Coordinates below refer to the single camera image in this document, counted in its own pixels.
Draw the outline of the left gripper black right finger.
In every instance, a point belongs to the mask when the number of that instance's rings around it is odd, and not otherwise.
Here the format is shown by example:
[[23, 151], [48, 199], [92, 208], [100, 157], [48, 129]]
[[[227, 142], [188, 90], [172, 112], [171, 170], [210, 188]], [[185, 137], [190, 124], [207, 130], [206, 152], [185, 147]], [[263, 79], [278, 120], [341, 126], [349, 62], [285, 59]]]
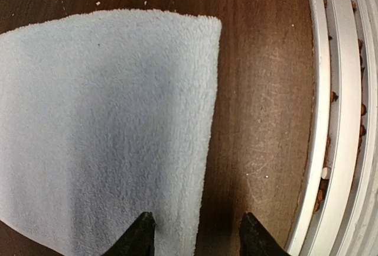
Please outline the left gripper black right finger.
[[289, 256], [251, 212], [243, 214], [239, 229], [239, 239], [239, 255]]

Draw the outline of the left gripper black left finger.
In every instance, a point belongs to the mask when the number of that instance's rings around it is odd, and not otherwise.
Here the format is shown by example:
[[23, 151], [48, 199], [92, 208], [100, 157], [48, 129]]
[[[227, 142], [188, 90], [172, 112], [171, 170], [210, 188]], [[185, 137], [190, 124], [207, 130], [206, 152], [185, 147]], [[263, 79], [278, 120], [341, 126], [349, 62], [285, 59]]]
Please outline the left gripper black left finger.
[[155, 225], [151, 212], [141, 213], [103, 256], [155, 255]]

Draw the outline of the light blue towel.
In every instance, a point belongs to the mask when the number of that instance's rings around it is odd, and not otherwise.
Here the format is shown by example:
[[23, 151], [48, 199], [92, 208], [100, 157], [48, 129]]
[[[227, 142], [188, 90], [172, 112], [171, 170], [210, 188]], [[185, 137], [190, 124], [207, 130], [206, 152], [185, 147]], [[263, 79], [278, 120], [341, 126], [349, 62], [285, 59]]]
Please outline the light blue towel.
[[1, 35], [1, 221], [102, 255], [142, 212], [156, 255], [193, 255], [221, 21], [72, 15]]

